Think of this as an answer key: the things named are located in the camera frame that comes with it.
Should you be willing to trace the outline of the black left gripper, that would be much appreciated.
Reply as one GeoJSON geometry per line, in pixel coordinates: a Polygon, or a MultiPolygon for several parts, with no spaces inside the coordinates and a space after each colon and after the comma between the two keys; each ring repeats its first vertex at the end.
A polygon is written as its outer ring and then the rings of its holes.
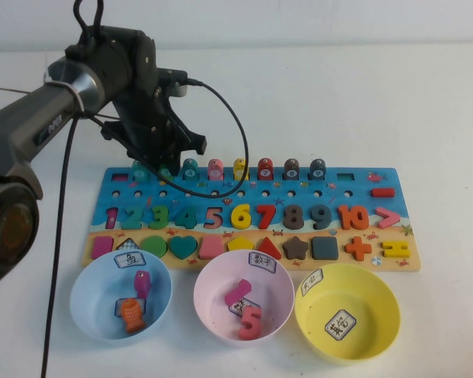
{"type": "Polygon", "coordinates": [[[203,154],[207,148],[206,137],[189,130],[169,102],[170,97],[184,96],[187,84],[188,74],[182,70],[154,69],[137,75],[112,100],[119,120],[105,122],[102,136],[118,141],[130,157],[144,159],[155,172],[162,160],[168,160],[169,173],[177,176],[182,152],[203,154]]]}

